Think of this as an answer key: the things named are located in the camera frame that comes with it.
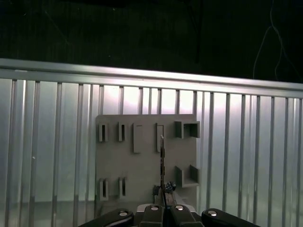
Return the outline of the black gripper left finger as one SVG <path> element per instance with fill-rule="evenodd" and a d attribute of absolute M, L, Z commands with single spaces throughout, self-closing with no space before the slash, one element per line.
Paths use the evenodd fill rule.
<path fill-rule="evenodd" d="M 82 227 L 162 227 L 164 222 L 164 197 L 160 186 L 153 188 L 154 204 L 141 204 L 134 213 L 128 209 L 115 209 Z"/>

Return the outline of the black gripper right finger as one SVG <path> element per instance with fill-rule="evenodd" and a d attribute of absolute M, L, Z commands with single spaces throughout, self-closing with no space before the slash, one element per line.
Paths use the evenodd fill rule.
<path fill-rule="evenodd" d="M 175 201 L 166 203 L 169 227 L 255 227 L 256 224 L 218 209 L 206 209 L 202 214 L 191 212 L 186 205 Z"/>

